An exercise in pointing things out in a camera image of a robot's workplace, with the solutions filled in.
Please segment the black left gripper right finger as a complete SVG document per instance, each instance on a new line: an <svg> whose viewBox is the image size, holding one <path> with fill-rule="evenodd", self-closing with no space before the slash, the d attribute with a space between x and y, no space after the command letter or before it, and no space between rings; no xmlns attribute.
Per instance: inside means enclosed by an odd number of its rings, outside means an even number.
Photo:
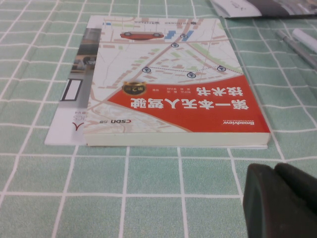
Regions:
<svg viewBox="0 0 317 238"><path fill-rule="evenodd" d="M286 163L274 167L274 216L316 217L317 179Z"/></svg>

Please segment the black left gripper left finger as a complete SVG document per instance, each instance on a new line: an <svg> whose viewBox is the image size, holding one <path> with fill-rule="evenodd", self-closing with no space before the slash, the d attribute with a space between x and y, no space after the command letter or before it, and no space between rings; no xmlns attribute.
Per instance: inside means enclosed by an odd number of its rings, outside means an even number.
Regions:
<svg viewBox="0 0 317 238"><path fill-rule="evenodd" d="M274 168L250 164L243 209L250 238L315 238L317 217L274 216Z"/></svg>

